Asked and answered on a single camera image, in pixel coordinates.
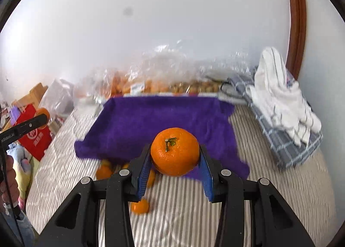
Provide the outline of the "person's left hand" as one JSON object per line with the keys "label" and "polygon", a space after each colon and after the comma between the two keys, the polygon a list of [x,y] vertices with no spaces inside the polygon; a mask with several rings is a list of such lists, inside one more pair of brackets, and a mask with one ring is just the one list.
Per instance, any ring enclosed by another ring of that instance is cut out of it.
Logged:
{"label": "person's left hand", "polygon": [[10,200],[14,202],[18,201],[20,192],[18,189],[18,183],[16,181],[16,172],[13,169],[13,158],[8,155],[6,157],[6,175],[8,180],[9,190],[6,189],[6,183],[1,183],[1,212],[5,213],[4,203],[10,203]]}

